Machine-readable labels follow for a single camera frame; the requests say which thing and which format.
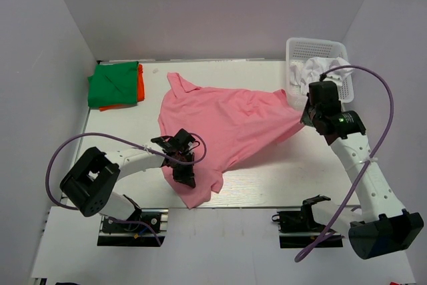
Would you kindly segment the white t shirt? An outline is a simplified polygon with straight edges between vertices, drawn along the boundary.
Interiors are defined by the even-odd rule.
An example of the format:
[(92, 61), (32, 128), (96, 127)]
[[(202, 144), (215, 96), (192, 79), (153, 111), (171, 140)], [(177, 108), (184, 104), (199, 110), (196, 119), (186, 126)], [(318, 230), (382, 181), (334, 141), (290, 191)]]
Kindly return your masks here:
[[(349, 63), (341, 57), (313, 57), (308, 59), (301, 67), (296, 63), (290, 63), (290, 84), (297, 86), (300, 93), (305, 95), (309, 91), (309, 84), (319, 81), (321, 74), (343, 65), (349, 65)], [(327, 74), (325, 80), (334, 82), (337, 88), (340, 89), (344, 80), (351, 75), (352, 71), (352, 68), (337, 69)]]

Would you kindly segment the pink t shirt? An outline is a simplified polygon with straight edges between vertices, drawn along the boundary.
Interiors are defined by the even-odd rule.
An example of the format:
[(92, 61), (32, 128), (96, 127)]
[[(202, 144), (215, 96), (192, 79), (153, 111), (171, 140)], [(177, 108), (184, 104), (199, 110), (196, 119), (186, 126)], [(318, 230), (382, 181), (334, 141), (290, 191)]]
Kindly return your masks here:
[(196, 133), (206, 143), (195, 149), (195, 184), (190, 188), (166, 181), (188, 208), (211, 199), (224, 184), (223, 173), (270, 144), (298, 133), (301, 113), (288, 105), (284, 90), (274, 92), (196, 86), (178, 73), (168, 73), (170, 89), (161, 103), (161, 135), (174, 136), (180, 129)]

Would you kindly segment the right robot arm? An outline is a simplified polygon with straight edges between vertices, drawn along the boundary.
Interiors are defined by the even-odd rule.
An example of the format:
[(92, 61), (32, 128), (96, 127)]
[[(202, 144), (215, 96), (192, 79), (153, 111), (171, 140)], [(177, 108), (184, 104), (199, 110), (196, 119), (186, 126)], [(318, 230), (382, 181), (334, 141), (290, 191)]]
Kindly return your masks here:
[(331, 228), (347, 237), (363, 260), (409, 248), (424, 221), (418, 212), (410, 213), (392, 191), (370, 155), (362, 120), (355, 111), (342, 110), (334, 82), (309, 85), (301, 121), (325, 138), (341, 161), (360, 202), (361, 214), (344, 209)]

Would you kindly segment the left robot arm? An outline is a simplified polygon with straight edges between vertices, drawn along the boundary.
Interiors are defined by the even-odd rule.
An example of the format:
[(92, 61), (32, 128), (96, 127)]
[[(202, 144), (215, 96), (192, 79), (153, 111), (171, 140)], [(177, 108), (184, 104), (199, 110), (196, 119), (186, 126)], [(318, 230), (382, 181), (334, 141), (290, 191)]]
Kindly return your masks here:
[(104, 133), (94, 133), (94, 136), (119, 141), (130, 148), (114, 152), (103, 152), (97, 147), (87, 149), (59, 187), (83, 216), (112, 217), (127, 231), (139, 227), (141, 208), (131, 198), (113, 191), (119, 180), (137, 172), (169, 168), (174, 182), (194, 189), (194, 165), (207, 154), (202, 138), (184, 129), (174, 136), (155, 137), (149, 145), (138, 145)]

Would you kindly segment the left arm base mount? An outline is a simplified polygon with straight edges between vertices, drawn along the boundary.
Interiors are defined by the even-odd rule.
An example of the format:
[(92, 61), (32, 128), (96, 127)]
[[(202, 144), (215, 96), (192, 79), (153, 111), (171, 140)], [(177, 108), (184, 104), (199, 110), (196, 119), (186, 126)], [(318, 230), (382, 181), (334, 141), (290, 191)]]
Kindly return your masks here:
[(142, 210), (132, 215), (131, 222), (115, 222), (102, 217), (97, 238), (101, 247), (156, 248), (163, 244), (169, 211)]

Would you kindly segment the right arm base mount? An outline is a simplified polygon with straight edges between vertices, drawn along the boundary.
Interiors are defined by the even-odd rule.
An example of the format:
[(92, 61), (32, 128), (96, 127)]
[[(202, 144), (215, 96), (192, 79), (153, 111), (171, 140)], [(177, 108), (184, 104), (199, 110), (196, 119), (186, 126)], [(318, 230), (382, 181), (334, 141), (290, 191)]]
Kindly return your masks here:
[(327, 196), (315, 196), (302, 202), (297, 210), (280, 210), (272, 216), (278, 225), (281, 249), (303, 249), (320, 235), (325, 225), (314, 221), (312, 206), (330, 202)]

